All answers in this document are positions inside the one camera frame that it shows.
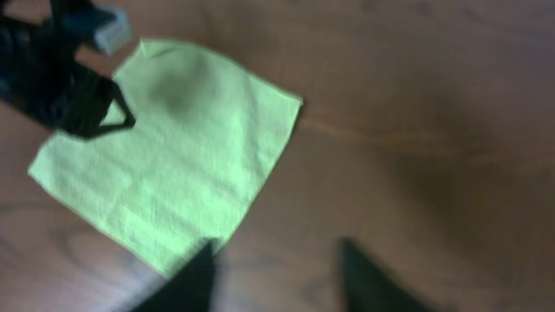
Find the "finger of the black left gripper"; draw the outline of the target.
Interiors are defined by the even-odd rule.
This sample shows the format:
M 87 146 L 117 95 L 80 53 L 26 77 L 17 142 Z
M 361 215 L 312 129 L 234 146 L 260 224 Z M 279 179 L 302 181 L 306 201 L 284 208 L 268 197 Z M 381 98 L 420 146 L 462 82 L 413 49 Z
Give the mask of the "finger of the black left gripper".
M 105 109 L 98 127 L 98 134 L 108 134 L 134 127 L 136 119 L 116 83 L 110 84 L 102 104 Z

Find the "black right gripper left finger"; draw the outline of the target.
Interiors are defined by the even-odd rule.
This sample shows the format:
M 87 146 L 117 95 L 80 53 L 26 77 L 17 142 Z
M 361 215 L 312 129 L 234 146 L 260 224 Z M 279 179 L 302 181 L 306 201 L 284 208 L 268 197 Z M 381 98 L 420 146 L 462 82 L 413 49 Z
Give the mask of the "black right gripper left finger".
M 165 285 L 128 312 L 210 312 L 216 281 L 214 240 L 199 251 Z

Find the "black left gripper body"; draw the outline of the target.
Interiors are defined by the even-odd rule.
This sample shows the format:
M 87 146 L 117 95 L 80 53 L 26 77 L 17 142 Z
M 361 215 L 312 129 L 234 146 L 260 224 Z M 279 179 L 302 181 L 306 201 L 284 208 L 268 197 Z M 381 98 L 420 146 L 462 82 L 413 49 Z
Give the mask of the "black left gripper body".
M 117 85 L 75 59 L 89 44 L 105 49 L 116 10 L 89 0 L 53 1 L 40 24 L 1 15 L 1 100 L 45 127 L 83 139 L 116 131 L 104 119 Z

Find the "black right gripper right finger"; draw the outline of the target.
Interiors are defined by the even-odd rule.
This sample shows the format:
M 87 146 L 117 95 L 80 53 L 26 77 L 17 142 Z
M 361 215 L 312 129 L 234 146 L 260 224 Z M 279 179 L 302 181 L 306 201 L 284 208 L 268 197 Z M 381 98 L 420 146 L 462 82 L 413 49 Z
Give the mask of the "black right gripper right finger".
M 340 243 L 342 292 L 348 312 L 432 312 L 396 284 L 352 239 Z

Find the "green microfiber cloth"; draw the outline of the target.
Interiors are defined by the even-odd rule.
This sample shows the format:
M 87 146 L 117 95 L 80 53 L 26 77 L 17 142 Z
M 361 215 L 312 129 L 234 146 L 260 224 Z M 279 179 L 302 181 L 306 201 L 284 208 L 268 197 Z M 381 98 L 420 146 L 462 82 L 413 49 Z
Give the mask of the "green microfiber cloth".
M 29 175 L 169 277 L 202 240 L 231 238 L 303 101 L 191 42 L 144 40 L 114 79 L 134 127 L 89 141 L 55 133 Z

